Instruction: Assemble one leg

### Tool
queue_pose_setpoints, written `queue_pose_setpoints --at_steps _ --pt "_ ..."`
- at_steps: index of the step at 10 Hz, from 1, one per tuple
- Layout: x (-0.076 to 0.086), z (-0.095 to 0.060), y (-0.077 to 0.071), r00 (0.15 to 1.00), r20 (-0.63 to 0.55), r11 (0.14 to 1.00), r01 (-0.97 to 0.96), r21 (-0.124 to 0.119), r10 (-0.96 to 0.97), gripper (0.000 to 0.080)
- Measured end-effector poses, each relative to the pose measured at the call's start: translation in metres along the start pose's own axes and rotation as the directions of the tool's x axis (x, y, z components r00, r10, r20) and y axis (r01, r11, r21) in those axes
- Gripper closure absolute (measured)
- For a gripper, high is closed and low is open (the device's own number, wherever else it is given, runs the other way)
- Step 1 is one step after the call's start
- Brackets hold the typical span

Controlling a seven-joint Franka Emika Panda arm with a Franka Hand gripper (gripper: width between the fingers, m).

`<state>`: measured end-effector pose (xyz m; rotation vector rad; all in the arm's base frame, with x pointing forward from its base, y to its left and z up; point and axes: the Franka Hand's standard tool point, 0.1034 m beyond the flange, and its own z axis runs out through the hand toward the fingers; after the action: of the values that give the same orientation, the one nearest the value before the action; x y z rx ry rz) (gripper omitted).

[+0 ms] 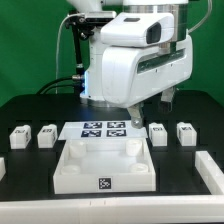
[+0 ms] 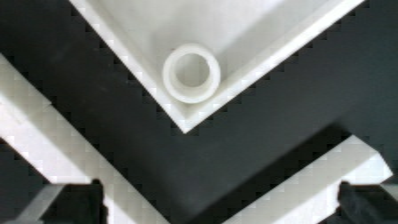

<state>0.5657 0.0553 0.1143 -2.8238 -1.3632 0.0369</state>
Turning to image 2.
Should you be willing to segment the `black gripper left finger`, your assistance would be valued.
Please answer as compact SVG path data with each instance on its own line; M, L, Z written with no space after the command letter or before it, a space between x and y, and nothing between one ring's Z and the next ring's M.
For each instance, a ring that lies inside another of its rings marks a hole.
M106 224L104 190L88 184L49 184L38 191L10 224Z

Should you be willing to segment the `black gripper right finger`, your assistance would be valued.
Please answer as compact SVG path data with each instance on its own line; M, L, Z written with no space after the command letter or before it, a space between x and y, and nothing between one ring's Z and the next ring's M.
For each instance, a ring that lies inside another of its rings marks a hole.
M353 224L398 224L398 200L380 185L342 182L337 202Z

